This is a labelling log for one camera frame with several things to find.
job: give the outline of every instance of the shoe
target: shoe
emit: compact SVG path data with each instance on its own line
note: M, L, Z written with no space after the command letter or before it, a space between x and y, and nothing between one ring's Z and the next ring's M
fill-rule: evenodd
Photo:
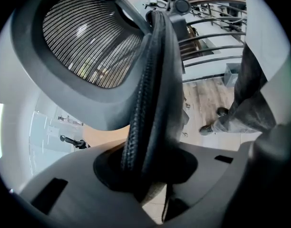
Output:
M203 136L209 135L213 133L213 130L211 128L211 125L206 125L200 128L199 133Z
M228 115L229 110L225 107L218 107L216 110L216 114L218 114L218 116L226 116Z

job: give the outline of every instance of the gray pants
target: gray pants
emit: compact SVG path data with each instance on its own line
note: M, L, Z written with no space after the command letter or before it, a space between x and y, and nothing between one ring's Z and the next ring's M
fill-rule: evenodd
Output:
M250 48L246 44L242 65L234 86L234 102L229 114L216 120L214 132L254 133L265 132L276 125L273 114L260 89L267 79Z

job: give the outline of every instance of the wooden floor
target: wooden floor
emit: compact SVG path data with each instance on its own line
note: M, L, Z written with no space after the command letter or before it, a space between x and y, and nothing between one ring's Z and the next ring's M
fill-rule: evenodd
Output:
M213 123L217 118L218 107L230 108L234 88L224 86L221 78L206 79L184 84L186 113L190 117L183 129L181 141L225 150L238 150L241 143L254 140L259 133L213 133L201 136L199 129Z

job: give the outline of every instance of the mesh backrest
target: mesh backrest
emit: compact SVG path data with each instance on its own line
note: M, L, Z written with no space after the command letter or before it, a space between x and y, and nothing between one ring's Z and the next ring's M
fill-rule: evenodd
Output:
M142 33L121 26L111 2L60 0L44 18L44 38L77 76L103 88L121 84Z

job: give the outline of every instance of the orange surface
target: orange surface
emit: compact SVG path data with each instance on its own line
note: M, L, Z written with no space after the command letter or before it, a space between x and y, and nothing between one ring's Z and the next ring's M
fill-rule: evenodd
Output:
M83 127L83 139L91 146L99 146L105 143L114 141L125 141L128 136L130 126L114 130L114 131L100 131L93 129L87 125Z

